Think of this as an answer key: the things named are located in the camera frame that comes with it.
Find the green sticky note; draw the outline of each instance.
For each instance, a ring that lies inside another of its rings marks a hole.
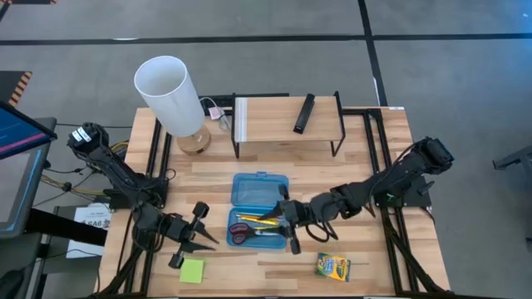
[[[186,258],[181,266],[180,282],[201,283],[204,262]]]

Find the white cylinder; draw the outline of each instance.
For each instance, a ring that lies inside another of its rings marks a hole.
[[[168,133],[191,136],[204,123],[196,89],[186,65],[172,56],[158,56],[144,62],[135,73],[135,88]]]

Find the computer screen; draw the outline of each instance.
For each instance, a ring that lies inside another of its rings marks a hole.
[[[0,159],[44,145],[56,138],[51,130],[11,105],[0,102]]]

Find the blue plastic box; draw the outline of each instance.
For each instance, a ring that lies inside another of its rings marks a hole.
[[[283,200],[283,195],[279,193],[279,185],[284,185],[288,189],[288,178],[284,175],[266,174],[262,171],[256,174],[236,174],[234,176],[233,190],[231,191],[231,203],[234,208],[229,212],[227,244],[249,248],[283,249],[286,247],[286,239],[281,235],[250,238],[244,243],[236,245],[233,243],[233,235],[229,232],[229,227],[239,221],[236,217],[237,213],[262,215],[271,211],[278,201]],[[246,223],[252,228],[268,226],[261,223]]]

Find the yellow crayon box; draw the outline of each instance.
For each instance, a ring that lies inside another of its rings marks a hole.
[[[350,268],[351,261],[346,258],[318,253],[318,268],[316,269],[318,275],[349,282]]]

